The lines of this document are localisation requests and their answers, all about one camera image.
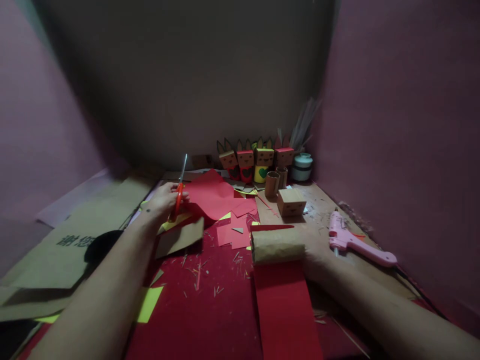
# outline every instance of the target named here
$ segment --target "heart shape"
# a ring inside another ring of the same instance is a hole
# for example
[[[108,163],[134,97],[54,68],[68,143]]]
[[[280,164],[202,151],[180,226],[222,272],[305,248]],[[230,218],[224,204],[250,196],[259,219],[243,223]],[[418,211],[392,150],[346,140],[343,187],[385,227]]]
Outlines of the heart shape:
[[[261,168],[260,170],[258,170],[258,173],[264,179],[267,177],[267,169]]]
[[[239,167],[235,166],[229,168],[228,173],[230,174],[231,179],[237,179],[240,176]]]
[[[252,168],[251,167],[244,168],[241,170],[241,173],[245,178],[248,178],[252,174]]]

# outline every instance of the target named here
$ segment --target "orange scissors handle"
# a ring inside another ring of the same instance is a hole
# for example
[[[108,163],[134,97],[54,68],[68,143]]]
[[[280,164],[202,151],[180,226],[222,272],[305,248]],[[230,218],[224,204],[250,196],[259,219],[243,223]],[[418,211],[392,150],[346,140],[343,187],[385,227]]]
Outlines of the orange scissors handle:
[[[170,219],[168,220],[170,223],[176,222],[177,216],[179,215],[180,203],[182,202],[182,194],[184,192],[184,185],[182,183],[178,184],[178,187],[176,188],[176,192],[178,194],[176,196],[175,207],[173,208],[173,212],[170,214]]]

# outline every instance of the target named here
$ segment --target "scissor blade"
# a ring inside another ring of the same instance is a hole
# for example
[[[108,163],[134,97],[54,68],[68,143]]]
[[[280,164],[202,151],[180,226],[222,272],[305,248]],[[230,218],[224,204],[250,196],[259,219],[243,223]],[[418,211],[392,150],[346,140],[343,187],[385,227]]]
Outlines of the scissor blade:
[[[179,184],[183,183],[184,181],[185,167],[187,166],[187,157],[188,157],[188,154],[185,154],[185,160],[183,161],[183,168],[181,169],[180,180],[178,182]]]

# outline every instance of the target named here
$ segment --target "scissors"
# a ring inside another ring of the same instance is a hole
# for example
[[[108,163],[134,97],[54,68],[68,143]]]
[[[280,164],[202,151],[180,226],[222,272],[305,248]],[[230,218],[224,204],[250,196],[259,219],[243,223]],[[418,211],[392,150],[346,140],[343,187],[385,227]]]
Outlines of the scissors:
[[[178,181],[178,187],[176,188],[176,192],[178,193],[176,196],[176,203],[173,211],[170,214],[170,218],[168,219],[169,223],[174,223],[177,221],[177,216],[179,215],[180,211],[180,203],[182,202],[182,194],[184,192],[184,173],[185,173],[185,166],[187,166],[187,157],[188,155],[185,154],[185,160],[183,161],[183,168],[181,169],[180,179]]]

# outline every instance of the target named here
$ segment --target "green heart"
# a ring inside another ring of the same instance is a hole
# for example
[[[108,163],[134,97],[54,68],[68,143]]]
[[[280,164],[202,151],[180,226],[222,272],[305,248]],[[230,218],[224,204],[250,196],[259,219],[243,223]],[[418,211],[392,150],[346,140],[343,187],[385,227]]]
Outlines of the green heart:
[[[259,173],[260,176],[261,176],[262,178],[264,178],[264,179],[267,177],[267,169],[263,169],[263,168],[262,168],[262,169],[258,170],[258,173]]]

